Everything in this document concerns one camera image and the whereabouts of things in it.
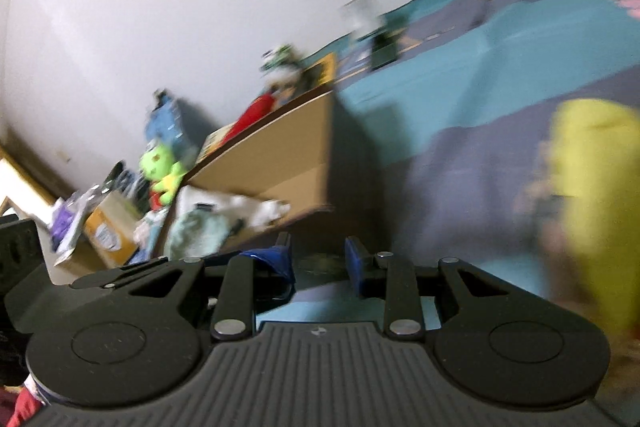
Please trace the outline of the red plush pillow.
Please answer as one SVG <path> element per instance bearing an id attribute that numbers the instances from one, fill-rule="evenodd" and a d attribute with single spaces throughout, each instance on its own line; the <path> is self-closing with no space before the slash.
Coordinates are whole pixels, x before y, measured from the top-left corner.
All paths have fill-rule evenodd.
<path id="1" fill-rule="evenodd" d="M 242 131 L 253 126 L 257 121 L 260 121 L 262 118 L 267 116 L 272 111 L 275 101 L 276 99 L 271 93 L 265 93 L 255 98 L 240 118 L 232 124 L 232 127 L 224 136 L 222 144 L 228 143 Z"/>

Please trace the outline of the teal purple patterned bedsheet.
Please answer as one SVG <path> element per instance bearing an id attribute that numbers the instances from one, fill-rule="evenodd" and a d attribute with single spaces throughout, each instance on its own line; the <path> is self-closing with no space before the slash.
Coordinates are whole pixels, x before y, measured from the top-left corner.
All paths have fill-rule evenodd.
<path id="1" fill-rule="evenodd" d="M 560 103 L 638 105 L 638 22 L 613 0 L 416 0 L 390 19 L 416 47 L 378 72 L 347 49 L 337 87 L 374 145 L 390 246 L 549 296 L 516 195 Z"/>

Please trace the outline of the illustrated picture book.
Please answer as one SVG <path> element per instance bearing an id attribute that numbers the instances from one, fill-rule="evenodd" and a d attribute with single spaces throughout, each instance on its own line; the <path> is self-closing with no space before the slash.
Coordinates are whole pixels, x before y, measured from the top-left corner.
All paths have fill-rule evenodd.
<path id="1" fill-rule="evenodd" d="M 221 127 L 211 134 L 207 135 L 205 142 L 203 143 L 198 158 L 196 158 L 195 164 L 206 159 L 210 154 L 213 154 L 217 148 L 221 147 L 224 138 L 233 128 L 233 124 L 227 124 L 227 126 Z"/>

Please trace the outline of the yellow towel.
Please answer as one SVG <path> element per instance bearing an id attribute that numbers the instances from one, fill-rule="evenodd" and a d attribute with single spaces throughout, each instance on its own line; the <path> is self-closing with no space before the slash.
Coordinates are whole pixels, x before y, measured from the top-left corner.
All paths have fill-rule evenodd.
<path id="1" fill-rule="evenodd" d="M 548 167 L 578 279 L 612 336 L 639 322 L 639 112 L 600 98 L 556 110 Z"/>

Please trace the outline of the blue plastic package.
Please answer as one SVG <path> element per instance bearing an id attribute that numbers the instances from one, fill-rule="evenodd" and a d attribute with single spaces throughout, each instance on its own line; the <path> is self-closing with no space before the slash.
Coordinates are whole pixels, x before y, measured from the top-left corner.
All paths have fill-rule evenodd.
<path id="1" fill-rule="evenodd" d="M 178 102 L 167 90 L 156 90 L 153 100 L 154 106 L 146 116 L 145 140 L 172 145 L 183 134 Z"/>

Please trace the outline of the yellow book under phone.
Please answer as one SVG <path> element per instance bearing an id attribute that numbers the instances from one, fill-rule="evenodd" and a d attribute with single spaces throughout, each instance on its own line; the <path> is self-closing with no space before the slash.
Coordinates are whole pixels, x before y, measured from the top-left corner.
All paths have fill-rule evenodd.
<path id="1" fill-rule="evenodd" d="M 304 79 L 310 89 L 332 83 L 337 71 L 337 55 L 335 52 L 326 54 L 309 66 L 304 72 Z"/>

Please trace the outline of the yellow small carton box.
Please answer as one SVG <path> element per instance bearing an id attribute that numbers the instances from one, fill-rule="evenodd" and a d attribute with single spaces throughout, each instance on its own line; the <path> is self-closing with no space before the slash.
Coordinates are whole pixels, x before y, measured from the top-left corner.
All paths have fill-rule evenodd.
<path id="1" fill-rule="evenodd" d="M 141 213 L 119 192 L 108 193 L 85 223 L 96 253 L 109 268 L 124 265 L 136 252 L 134 230 Z"/>

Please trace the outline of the green frog plush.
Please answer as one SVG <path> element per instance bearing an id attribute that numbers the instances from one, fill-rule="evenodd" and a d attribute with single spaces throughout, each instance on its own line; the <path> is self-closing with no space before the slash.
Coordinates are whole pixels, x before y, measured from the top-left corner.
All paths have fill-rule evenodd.
<path id="1" fill-rule="evenodd" d="M 157 140 L 149 142 L 140 157 L 139 167 L 145 179 L 150 181 L 157 202 L 169 206 L 186 174 L 171 147 Z"/>

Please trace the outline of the purple white plastic bag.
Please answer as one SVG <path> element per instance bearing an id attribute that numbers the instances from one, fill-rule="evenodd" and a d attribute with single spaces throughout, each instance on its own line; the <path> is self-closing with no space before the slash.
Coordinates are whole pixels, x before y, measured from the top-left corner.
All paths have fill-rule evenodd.
<path id="1" fill-rule="evenodd" d="M 93 185 L 85 193 L 74 193 L 69 199 L 59 200 L 54 205 L 50 228 L 54 265 L 70 260 L 84 233 L 85 223 L 102 197 L 102 188 Z"/>

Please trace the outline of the pink folded cloth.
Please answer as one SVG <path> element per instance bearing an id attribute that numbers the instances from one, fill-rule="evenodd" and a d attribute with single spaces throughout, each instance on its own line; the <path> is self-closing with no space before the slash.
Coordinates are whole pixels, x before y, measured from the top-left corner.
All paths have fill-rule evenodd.
<path id="1" fill-rule="evenodd" d="M 640 18 L 640 0 L 614 0 L 617 6 L 624 9 L 629 16 Z"/>

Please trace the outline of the white cloth in box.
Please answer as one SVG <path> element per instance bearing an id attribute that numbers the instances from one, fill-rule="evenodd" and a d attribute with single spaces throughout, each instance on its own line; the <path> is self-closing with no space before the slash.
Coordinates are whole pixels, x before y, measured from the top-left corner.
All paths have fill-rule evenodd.
<path id="1" fill-rule="evenodd" d="M 242 219 L 247 228 L 256 230 L 270 227 L 291 210 L 291 205 L 281 199 L 259 199 L 187 185 L 176 195 L 176 216 L 180 217 L 201 205 L 212 208 L 230 221 Z"/>

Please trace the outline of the left gripper black housing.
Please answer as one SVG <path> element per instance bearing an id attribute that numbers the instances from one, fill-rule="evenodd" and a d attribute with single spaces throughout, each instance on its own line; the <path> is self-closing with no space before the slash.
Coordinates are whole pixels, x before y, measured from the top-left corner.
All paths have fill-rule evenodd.
<path id="1" fill-rule="evenodd" d="M 1 384 L 18 386 L 28 375 L 29 334 L 19 332 L 6 307 L 6 297 L 43 264 L 36 222 L 17 215 L 1 218 Z"/>

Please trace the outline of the brown cardboard box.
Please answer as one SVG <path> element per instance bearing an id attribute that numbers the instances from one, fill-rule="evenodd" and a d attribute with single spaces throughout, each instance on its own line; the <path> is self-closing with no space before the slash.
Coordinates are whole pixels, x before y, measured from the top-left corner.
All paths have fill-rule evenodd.
<path id="1" fill-rule="evenodd" d="M 334 92 L 321 86 L 270 113 L 201 161 L 181 185 L 209 192 L 280 199 L 281 230 L 334 209 L 328 195 Z"/>

